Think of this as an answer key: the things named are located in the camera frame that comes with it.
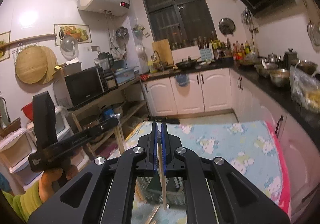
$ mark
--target fruit painting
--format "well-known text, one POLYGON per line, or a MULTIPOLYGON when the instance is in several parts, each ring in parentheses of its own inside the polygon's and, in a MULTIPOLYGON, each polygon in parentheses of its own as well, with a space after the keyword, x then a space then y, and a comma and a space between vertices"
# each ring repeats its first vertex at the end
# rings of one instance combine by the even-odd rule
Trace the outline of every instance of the fruit painting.
POLYGON ((78 40, 78 43, 92 43, 89 25, 54 25, 54 32, 57 34, 56 46, 60 45, 60 39, 64 35, 70 35, 78 40))
MULTIPOLYGON (((0 46, 10 42, 10 31, 0 34, 0 46)), ((0 62, 10 58, 9 46, 0 48, 0 62)))

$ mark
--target cutting board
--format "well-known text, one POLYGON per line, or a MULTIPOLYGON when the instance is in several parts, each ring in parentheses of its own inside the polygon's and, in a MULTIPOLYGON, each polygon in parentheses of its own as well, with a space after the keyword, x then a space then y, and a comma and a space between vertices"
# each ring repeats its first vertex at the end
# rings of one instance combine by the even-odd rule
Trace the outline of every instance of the cutting board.
POLYGON ((48 69, 47 72, 45 73, 44 77, 39 81, 40 84, 45 84, 50 82, 53 79, 53 74, 55 73, 54 67, 58 65, 57 57, 54 54, 54 52, 46 46, 39 46, 42 51, 45 52, 45 55, 47 57, 47 62, 48 62, 48 69))
POLYGON ((47 56, 39 46, 23 49, 16 60, 16 75, 24 83, 39 82, 48 69, 47 56))
POLYGON ((153 51, 157 51, 162 62, 173 64, 170 44, 168 39, 159 40, 152 43, 153 51))

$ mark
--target white cabinet door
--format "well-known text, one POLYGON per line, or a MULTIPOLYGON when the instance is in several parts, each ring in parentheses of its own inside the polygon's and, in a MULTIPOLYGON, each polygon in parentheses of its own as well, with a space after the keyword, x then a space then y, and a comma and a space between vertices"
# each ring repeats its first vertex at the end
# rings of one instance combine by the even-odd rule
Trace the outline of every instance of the white cabinet door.
POLYGON ((149 81, 143 86, 152 116, 178 114, 170 78, 149 81))
POLYGON ((170 77, 178 114, 204 112, 200 74, 190 73, 188 76, 189 84, 185 87, 179 86, 176 79, 174 77, 170 77))
POLYGON ((205 111, 232 108, 229 69, 215 69, 200 73, 205 111))
POLYGON ((269 95, 246 79, 246 87, 252 93, 252 118, 270 123, 281 138, 287 112, 269 95))
POLYGON ((232 107, 239 122, 256 120, 252 116, 253 95, 247 87, 248 80, 230 70, 232 107))
POLYGON ((292 222, 314 194, 306 198, 320 182, 320 153, 300 124, 287 115, 280 140, 287 164, 291 188, 292 222))
POLYGON ((257 120, 252 116, 253 110, 253 94, 248 89, 247 83, 249 81, 244 77, 240 76, 239 80, 239 122, 249 122, 257 120))
POLYGON ((235 71, 230 70, 230 84, 231 84, 231 97, 232 108, 239 120, 240 115, 240 88, 239 88, 240 75, 235 71))

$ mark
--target window frame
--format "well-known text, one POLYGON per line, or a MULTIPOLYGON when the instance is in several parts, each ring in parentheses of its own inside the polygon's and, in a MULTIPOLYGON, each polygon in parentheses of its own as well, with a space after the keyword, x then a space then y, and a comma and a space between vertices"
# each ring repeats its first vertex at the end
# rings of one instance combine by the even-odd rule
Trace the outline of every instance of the window frame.
POLYGON ((213 23, 213 19, 212 19, 212 16, 211 16, 211 13, 210 13, 210 10, 209 10, 209 7, 208 7, 208 4, 207 4, 206 0, 180 0, 180 1, 172 0, 172 4, 164 4, 160 8, 158 7, 156 9, 151 9, 151 10, 149 10, 146 0, 142 0, 142 1, 143 1, 143 5, 144 5, 144 8, 145 8, 146 14, 147 14, 148 22, 149 22, 150 29, 151 29, 151 34, 152 34, 152 37, 153 37, 154 41, 158 41, 158 40, 156 40, 156 38, 155 38, 155 32, 153 31, 153 28, 152 28, 150 14, 156 13, 156 12, 158 12, 160 10, 164 10, 164 9, 172 7, 172 6, 173 6, 173 8, 174 8, 174 10, 176 12, 176 15, 177 15, 177 18, 178 18, 178 22, 180 24, 180 30, 181 30, 181 34, 182 34, 182 39, 188 39, 187 32, 185 30, 184 23, 183 23, 183 20, 182 20, 180 11, 179 11, 179 6, 183 5, 183 4, 195 2, 195 1, 204 1, 204 3, 206 4, 206 8, 208 10, 208 14, 210 16, 212 25, 213 25, 214 30, 216 32, 216 29, 215 29, 215 26, 214 26, 214 23, 213 23))

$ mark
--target window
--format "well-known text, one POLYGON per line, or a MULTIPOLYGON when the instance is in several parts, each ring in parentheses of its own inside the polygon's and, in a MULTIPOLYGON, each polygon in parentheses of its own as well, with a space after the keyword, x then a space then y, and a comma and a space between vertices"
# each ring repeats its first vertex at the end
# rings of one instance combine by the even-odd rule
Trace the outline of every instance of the window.
POLYGON ((198 36, 217 39, 205 0, 144 0, 155 41, 192 41, 198 36))

